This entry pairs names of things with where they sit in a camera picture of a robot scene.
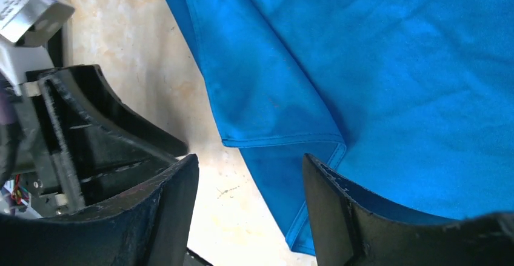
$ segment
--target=blue fabric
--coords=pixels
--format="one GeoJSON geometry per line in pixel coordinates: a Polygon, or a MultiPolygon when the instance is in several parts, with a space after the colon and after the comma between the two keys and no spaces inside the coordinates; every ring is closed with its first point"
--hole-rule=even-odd
{"type": "Polygon", "coordinates": [[[514,0],[166,0],[293,251],[301,159],[417,210],[514,210],[514,0]]]}

